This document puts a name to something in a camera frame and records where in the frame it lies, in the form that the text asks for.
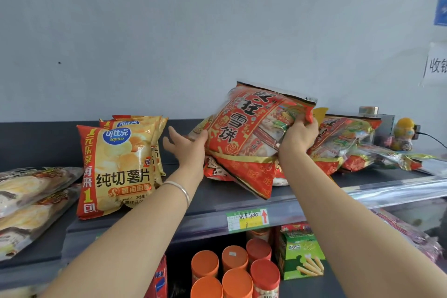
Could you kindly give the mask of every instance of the copico logo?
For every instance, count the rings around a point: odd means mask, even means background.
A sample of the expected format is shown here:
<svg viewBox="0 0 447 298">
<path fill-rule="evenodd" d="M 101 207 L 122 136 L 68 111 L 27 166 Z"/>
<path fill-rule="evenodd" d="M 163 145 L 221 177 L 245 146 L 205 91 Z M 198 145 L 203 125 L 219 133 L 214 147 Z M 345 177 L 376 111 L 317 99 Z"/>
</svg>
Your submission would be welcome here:
<svg viewBox="0 0 447 298">
<path fill-rule="evenodd" d="M 131 131 L 127 127 L 105 131 L 102 137 L 104 141 L 111 145 L 119 145 L 126 142 L 131 136 Z"/>
<path fill-rule="evenodd" d="M 126 125 L 133 125 L 133 124 L 139 124 L 138 120 L 132 120 L 132 121 L 120 121 L 116 127 L 126 126 Z"/>
</svg>

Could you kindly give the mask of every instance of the silver bracelet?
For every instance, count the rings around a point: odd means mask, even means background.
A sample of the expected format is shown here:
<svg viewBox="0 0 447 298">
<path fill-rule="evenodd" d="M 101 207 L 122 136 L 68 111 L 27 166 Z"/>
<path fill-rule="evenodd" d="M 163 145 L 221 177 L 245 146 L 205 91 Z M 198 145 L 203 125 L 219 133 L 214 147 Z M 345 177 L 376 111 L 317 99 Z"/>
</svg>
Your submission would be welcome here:
<svg viewBox="0 0 447 298">
<path fill-rule="evenodd" d="M 180 188 L 182 190 L 182 192 L 185 194 L 185 197 L 186 197 L 186 201 L 187 201 L 187 204 L 188 204 L 188 206 L 186 208 L 188 208 L 190 206 L 190 204 L 191 204 L 190 196 L 189 196 L 189 194 L 187 193 L 187 191 L 185 190 L 185 188 L 183 186 L 181 186 L 180 184 L 177 184 L 175 181 L 171 181 L 171 180 L 165 181 L 163 183 L 163 185 L 165 185 L 165 184 L 171 184 L 171 185 L 174 185 L 176 188 Z"/>
</svg>

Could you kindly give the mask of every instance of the wall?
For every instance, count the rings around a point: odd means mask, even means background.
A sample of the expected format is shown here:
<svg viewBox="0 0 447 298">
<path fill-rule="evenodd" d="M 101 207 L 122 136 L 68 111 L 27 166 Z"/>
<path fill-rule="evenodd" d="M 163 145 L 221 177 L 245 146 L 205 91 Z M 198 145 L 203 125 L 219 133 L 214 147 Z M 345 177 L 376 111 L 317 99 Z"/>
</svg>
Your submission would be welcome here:
<svg viewBox="0 0 447 298">
<path fill-rule="evenodd" d="M 446 89 L 418 86 L 447 35 L 436 1 L 0 0 L 0 116 L 204 117 L 242 77 L 332 112 L 377 105 L 447 141 Z"/>
</svg>

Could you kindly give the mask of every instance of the white paper sign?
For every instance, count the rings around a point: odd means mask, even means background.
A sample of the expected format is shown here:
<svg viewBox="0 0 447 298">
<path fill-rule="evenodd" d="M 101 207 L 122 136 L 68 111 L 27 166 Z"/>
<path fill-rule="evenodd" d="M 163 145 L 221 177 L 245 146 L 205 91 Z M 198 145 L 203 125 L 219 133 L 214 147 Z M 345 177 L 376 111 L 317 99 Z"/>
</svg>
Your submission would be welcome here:
<svg viewBox="0 0 447 298">
<path fill-rule="evenodd" d="M 447 43 L 430 43 L 423 86 L 447 86 Z"/>
</svg>

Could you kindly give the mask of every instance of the hand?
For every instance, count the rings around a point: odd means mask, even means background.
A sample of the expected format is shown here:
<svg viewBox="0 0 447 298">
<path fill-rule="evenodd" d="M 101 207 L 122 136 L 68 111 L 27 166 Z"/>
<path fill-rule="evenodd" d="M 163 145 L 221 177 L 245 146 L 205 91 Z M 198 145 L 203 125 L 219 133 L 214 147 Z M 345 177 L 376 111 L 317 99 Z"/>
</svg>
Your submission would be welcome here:
<svg viewBox="0 0 447 298">
<path fill-rule="evenodd" d="M 203 163 L 205 162 L 205 143 L 208 139 L 208 131 L 200 132 L 197 139 L 192 142 L 182 137 L 174 130 L 172 126 L 168 127 L 169 136 L 163 138 L 163 147 L 171 152 L 178 159 L 181 168 L 187 169 L 189 172 L 200 173 L 200 179 L 203 177 Z"/>
<path fill-rule="evenodd" d="M 287 130 L 279 147 L 279 154 L 281 155 L 281 151 L 286 149 L 306 153 L 315 142 L 318 132 L 318 122 L 315 117 L 312 124 L 305 124 L 304 117 L 297 118 L 294 124 Z"/>
</svg>

